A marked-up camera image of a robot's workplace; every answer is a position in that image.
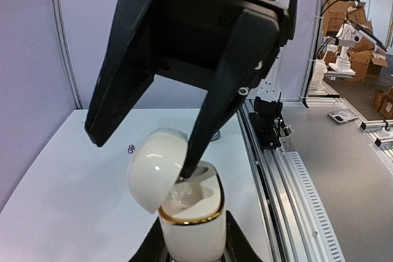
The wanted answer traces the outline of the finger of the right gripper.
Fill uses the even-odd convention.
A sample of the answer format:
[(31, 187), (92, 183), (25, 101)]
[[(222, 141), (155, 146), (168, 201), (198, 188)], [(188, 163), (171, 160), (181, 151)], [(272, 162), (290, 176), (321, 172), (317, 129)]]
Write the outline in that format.
[(102, 147), (153, 82), (145, 40), (154, 0), (117, 0), (103, 65), (85, 121), (90, 140)]

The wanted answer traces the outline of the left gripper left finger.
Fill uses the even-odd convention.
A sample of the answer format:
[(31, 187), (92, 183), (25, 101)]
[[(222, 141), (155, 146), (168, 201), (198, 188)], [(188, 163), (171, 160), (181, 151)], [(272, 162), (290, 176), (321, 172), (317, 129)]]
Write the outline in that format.
[(168, 251), (166, 249), (161, 224), (157, 218), (150, 228), (147, 236), (130, 258), (129, 262), (161, 262), (168, 261)]

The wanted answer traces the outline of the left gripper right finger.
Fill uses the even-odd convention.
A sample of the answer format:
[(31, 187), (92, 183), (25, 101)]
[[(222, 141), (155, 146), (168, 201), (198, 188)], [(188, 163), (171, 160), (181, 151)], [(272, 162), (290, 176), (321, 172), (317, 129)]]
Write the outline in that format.
[(256, 254), (239, 224), (229, 210), (226, 210), (226, 242), (222, 261), (262, 262)]

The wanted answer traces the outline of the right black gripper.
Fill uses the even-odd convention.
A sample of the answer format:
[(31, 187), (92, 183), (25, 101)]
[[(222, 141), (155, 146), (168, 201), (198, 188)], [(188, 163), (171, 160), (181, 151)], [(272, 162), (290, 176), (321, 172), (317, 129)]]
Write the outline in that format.
[(189, 178), (241, 87), (255, 88), (290, 39), (290, 0), (154, 0), (156, 74), (208, 93), (188, 141)]

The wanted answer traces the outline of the white earbud charging case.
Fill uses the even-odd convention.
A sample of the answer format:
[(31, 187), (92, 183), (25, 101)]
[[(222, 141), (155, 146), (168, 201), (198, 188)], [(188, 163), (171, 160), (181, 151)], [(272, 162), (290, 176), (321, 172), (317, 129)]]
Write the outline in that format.
[(207, 161), (182, 178), (186, 152), (186, 133), (156, 129), (128, 165), (128, 188), (145, 211), (158, 213), (158, 231), (174, 261), (219, 261), (226, 241), (224, 188)]

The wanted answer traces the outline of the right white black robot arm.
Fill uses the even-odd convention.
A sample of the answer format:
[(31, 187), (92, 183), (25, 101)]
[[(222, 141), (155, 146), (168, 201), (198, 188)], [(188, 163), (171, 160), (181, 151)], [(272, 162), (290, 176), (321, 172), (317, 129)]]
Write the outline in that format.
[(295, 35), (298, 0), (117, 0), (85, 121), (102, 147), (156, 75), (206, 90), (181, 176)]

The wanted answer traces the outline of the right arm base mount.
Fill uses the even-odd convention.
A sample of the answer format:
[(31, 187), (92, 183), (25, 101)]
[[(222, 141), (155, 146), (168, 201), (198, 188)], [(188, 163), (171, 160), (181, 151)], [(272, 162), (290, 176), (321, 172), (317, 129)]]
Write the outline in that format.
[(281, 94), (275, 101), (263, 100), (256, 96), (253, 108), (254, 111), (249, 112), (249, 119), (259, 147), (262, 150), (280, 148), (280, 138), (290, 137), (293, 133), (292, 127), (285, 123), (282, 116)]

